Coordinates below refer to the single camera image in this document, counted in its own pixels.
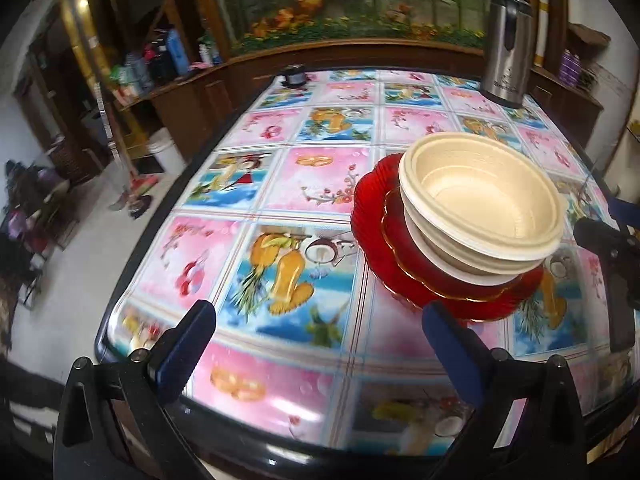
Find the blue plastic bottle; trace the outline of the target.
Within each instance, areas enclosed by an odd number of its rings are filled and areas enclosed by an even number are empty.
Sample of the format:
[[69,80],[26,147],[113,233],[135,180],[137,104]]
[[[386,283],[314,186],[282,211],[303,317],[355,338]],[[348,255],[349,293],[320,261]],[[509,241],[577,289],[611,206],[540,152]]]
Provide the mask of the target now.
[[184,50],[180,35],[174,28],[168,30],[166,44],[178,75],[180,77],[188,76],[190,74],[190,61],[186,55],[186,50]]

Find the large beige plastic bowl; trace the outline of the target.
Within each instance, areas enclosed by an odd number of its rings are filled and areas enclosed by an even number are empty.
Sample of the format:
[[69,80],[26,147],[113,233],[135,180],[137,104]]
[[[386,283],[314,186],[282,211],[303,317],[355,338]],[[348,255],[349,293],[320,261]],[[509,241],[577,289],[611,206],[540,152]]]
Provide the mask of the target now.
[[499,259],[467,248],[425,220],[403,190],[399,190],[399,193],[404,203],[405,212],[424,240],[431,246],[436,247],[441,254],[446,254],[450,260],[457,260],[468,268],[475,268],[484,273],[501,275],[528,272],[544,262],[544,259],[525,261]]

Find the small red glass plate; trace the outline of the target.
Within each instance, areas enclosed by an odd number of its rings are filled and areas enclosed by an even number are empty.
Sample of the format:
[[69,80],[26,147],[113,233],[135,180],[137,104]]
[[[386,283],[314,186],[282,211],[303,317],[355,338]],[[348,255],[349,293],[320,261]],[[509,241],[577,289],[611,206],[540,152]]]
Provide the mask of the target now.
[[440,270],[431,262],[410,236],[399,188],[392,188],[384,198],[381,220],[382,237],[392,251],[398,268],[433,295],[448,300],[494,301],[521,284],[521,275],[506,284],[480,286],[462,282]]

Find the large red glass plate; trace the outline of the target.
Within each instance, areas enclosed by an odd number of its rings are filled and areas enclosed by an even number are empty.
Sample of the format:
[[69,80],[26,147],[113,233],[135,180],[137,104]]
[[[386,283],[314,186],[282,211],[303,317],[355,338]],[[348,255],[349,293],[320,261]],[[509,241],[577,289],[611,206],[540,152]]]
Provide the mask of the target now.
[[481,304],[439,298],[398,268],[392,251],[383,240],[381,220],[386,193],[392,188],[399,188],[400,160],[401,154],[387,155],[359,180],[354,191],[354,209],[350,217],[352,234],[370,270],[383,286],[414,310],[421,310],[431,302],[439,301],[452,316],[463,321],[495,321],[506,318],[518,310],[523,301],[534,296],[544,276],[541,266],[521,274],[522,281],[518,287],[497,300]]

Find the colourful patterned tablecloth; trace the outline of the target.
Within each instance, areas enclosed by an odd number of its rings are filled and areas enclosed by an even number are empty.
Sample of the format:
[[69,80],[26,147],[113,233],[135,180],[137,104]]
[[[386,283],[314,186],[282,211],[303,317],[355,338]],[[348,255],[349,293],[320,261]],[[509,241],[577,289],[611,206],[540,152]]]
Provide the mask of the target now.
[[440,455],[469,411],[421,330],[419,310],[370,270],[350,215],[356,184],[430,133],[497,140],[543,169],[566,199],[565,232],[535,295],[485,344],[519,358],[566,356],[582,410],[634,380],[608,348],[598,260],[572,227],[610,220],[608,201],[534,100],[508,110],[474,81],[408,70],[334,70],[320,84],[270,84],[164,200],[105,315],[101,356],[151,347],[196,300],[217,312],[184,414],[224,415],[297,442],[385,455]]

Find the small beige plastic bowl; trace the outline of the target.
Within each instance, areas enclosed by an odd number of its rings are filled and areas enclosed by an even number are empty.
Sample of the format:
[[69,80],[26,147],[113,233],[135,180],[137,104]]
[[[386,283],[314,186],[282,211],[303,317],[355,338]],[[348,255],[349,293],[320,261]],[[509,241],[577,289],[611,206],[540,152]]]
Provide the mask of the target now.
[[484,136],[441,132],[411,144],[401,191],[431,226],[484,256],[546,258],[558,248],[566,200],[524,155]]

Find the purple bottles on shelf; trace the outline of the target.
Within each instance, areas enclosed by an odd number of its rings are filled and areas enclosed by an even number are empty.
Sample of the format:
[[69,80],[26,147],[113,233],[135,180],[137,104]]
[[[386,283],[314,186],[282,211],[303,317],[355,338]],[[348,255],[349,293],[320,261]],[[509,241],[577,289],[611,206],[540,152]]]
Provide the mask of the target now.
[[580,64],[579,56],[566,49],[562,54],[559,80],[570,87],[576,87],[581,71],[582,64]]

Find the wooden sideboard cabinet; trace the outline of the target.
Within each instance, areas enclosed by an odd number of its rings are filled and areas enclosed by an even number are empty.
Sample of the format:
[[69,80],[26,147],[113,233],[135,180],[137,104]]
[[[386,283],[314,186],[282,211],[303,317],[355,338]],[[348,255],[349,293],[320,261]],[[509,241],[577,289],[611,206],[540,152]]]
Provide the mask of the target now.
[[408,70],[477,80],[484,58],[480,49],[435,41],[321,40],[232,56],[156,88],[127,107],[136,112],[143,103],[153,107],[157,123],[169,130],[182,156],[190,160],[203,146],[212,146],[232,119],[294,64],[304,66],[315,84],[328,81],[334,70]]

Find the white plastic bucket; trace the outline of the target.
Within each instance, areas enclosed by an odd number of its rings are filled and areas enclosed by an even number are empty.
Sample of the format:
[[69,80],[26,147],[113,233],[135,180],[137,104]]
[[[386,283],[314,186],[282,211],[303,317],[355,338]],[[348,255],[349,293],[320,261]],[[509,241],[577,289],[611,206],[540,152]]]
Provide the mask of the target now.
[[166,127],[156,130],[146,142],[146,147],[166,174],[178,176],[186,168],[186,162]]

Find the stainless steel thermos jug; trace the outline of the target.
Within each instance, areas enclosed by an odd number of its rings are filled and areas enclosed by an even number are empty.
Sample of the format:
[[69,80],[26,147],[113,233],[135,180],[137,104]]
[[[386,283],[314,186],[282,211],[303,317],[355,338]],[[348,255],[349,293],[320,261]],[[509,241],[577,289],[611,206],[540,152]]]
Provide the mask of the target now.
[[520,108],[534,52],[529,0],[490,0],[480,93],[502,106]]

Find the white foam bowl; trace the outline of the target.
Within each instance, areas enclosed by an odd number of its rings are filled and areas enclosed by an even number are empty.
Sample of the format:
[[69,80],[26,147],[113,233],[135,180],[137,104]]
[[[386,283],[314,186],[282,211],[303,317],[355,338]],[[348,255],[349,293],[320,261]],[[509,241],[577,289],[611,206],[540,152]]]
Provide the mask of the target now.
[[409,236],[420,250],[420,253],[430,260],[436,268],[439,268],[439,270],[442,270],[442,272],[445,272],[453,278],[468,284],[483,287],[505,285],[518,278],[518,274],[501,275],[479,270],[469,271],[452,264],[444,258],[443,252],[427,240],[406,212],[404,213],[404,219]]

